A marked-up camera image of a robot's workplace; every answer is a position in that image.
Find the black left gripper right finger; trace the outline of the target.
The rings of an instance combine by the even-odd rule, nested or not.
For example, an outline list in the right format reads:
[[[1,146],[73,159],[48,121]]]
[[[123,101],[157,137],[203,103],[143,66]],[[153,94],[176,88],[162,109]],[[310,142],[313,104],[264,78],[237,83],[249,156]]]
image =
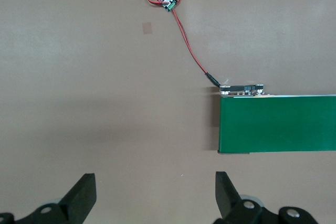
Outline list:
[[[281,207],[275,214],[255,200],[241,198],[226,172],[215,174],[215,198],[221,214],[215,223],[317,223],[298,207]]]

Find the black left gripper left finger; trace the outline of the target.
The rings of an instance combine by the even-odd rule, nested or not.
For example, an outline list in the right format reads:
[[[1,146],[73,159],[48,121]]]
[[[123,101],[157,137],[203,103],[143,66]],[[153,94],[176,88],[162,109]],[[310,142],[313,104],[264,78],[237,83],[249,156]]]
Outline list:
[[[95,174],[84,174],[58,203],[44,204],[18,220],[12,213],[3,212],[1,223],[84,223],[96,201]]]

